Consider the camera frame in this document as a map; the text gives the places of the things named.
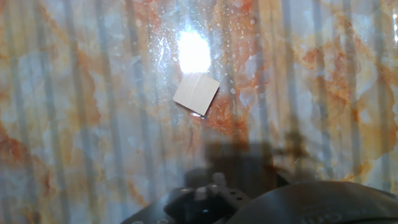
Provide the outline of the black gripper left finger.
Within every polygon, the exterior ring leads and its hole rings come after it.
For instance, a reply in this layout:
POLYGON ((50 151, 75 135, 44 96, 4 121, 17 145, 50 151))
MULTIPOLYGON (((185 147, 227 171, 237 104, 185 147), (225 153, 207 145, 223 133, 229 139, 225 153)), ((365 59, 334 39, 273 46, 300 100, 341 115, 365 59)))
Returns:
POLYGON ((175 223, 213 224, 218 221, 217 194, 209 187, 176 188, 171 191, 164 212, 175 223))

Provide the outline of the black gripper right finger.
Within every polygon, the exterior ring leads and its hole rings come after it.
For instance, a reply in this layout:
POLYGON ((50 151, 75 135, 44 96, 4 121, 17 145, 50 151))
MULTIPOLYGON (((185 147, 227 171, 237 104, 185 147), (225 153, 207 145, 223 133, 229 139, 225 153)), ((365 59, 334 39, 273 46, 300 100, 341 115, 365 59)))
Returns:
POLYGON ((220 172, 213 174, 213 200, 217 216, 215 224, 228 223, 251 202, 241 190, 229 188, 226 177, 220 172))

